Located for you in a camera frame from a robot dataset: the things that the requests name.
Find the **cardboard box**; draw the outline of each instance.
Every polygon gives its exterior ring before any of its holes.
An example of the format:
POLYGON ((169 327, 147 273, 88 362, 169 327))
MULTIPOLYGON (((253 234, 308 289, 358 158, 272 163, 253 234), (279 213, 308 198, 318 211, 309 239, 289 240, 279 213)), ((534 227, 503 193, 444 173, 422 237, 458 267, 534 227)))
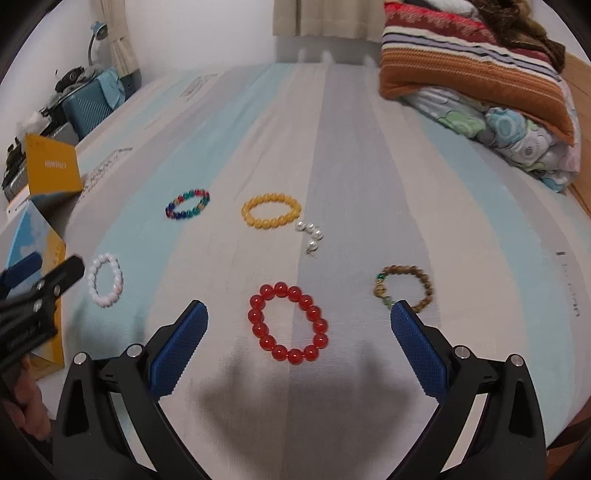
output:
POLYGON ((80 193, 76 149, 39 135, 25 137, 29 195, 40 212, 80 193))
MULTIPOLYGON (((33 202, 27 202, 24 210, 13 221, 18 222, 16 230, 9 228, 2 232, 5 235, 14 231, 5 267, 16 264, 33 252, 41 254, 43 263, 40 271, 37 271, 17 288, 11 290, 9 296, 30 290, 41 277, 56 268, 66 257, 65 243, 47 223, 33 202)), ((35 380, 64 367, 64 352, 61 343, 61 299, 56 301, 54 321, 58 334, 52 340, 34 350, 31 355, 33 366, 31 373, 35 380)))

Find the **curtain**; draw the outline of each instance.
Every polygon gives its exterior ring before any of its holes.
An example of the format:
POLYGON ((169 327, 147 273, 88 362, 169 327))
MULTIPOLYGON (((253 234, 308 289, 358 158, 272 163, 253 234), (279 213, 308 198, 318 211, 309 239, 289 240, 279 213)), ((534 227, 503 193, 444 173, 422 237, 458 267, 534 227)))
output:
POLYGON ((275 0, 273 34, 381 42, 384 0, 275 0))
POLYGON ((109 29, 111 60, 119 77, 125 77, 138 70, 138 61, 129 41, 125 0, 92 0, 92 9, 96 19, 106 23, 109 29))

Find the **pillow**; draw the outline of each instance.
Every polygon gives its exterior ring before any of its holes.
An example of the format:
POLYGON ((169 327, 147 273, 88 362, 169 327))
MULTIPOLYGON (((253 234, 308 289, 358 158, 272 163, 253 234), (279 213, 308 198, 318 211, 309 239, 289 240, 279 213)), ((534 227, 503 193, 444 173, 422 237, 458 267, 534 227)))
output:
POLYGON ((568 145, 574 126, 542 52, 507 49, 478 20, 409 4, 386 3, 380 94, 390 100, 428 85, 524 113, 568 145))

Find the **human hand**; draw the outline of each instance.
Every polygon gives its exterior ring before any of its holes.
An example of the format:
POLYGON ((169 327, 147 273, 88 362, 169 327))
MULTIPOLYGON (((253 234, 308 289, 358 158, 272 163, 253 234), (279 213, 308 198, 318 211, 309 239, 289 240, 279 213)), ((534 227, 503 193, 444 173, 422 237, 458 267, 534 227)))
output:
POLYGON ((14 398, 21 405, 2 400, 8 415, 14 424, 37 440, 46 440, 51 431, 47 409, 43 404, 41 390, 33 380, 29 370, 31 360, 28 356, 22 359, 21 376, 14 386, 14 398))

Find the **red beaded bracelet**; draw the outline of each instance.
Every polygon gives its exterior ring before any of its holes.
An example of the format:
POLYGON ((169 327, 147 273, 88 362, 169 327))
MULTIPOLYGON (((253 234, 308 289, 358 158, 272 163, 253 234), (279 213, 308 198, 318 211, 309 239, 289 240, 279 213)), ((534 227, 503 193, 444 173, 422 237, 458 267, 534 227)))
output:
POLYGON ((252 333, 260 339, 259 344, 263 350, 271 351, 271 355, 275 360, 282 362, 287 358, 292 365, 299 365, 304 361, 304 358, 309 362, 313 362, 318 358, 318 349, 324 348, 329 344, 329 338, 326 332, 329 329, 329 324, 322 318, 322 310, 320 307, 314 305, 314 300, 309 295, 302 295, 299 287, 287 287, 287 283, 282 281, 275 284, 275 287, 270 285, 263 285, 259 289, 260 294, 253 295, 250 299, 251 309, 248 312, 248 320, 252 325, 252 333), (297 302, 302 310, 306 313, 306 318, 312 322, 312 329, 314 330, 314 338, 312 344, 304 348, 304 351, 299 348, 292 348, 287 351, 284 345, 277 345, 273 335, 269 335, 269 327, 265 323, 265 316, 263 309, 266 301, 272 300, 275 296, 279 298, 287 297, 293 302, 297 302))

